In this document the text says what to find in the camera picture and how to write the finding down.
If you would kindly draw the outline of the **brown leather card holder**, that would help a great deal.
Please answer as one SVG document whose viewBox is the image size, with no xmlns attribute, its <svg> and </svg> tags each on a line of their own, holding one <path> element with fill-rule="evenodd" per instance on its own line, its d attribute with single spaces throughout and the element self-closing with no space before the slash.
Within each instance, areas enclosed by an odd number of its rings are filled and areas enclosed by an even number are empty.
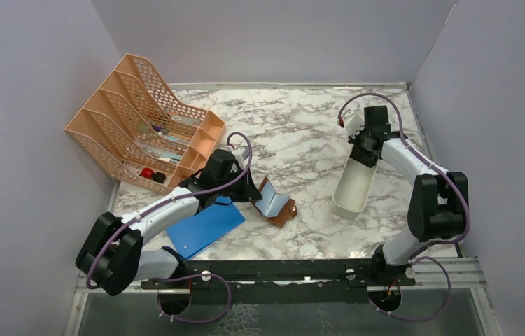
<svg viewBox="0 0 525 336">
<path fill-rule="evenodd" d="M 267 177 L 262 180 L 258 191 L 262 199 L 252 201 L 252 205 L 267 222 L 283 228 L 287 221 L 297 216 L 295 200 L 290 195 L 277 192 Z"/>
</svg>

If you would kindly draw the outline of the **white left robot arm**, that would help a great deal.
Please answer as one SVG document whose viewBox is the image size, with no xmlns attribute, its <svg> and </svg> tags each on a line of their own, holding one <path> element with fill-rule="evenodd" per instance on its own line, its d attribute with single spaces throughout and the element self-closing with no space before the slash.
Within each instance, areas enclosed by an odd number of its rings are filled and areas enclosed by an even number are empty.
<svg viewBox="0 0 525 336">
<path fill-rule="evenodd" d="M 220 197 L 233 203 L 261 200 L 249 164 L 251 150 L 216 149 L 204 168 L 144 208 L 116 216 L 107 211 L 95 221 L 74 265 L 88 278 L 89 289 L 111 296 L 132 282 L 160 278 L 168 287 L 180 286 L 186 269 L 170 248 L 144 251 L 144 246 L 172 225 L 217 204 Z"/>
</svg>

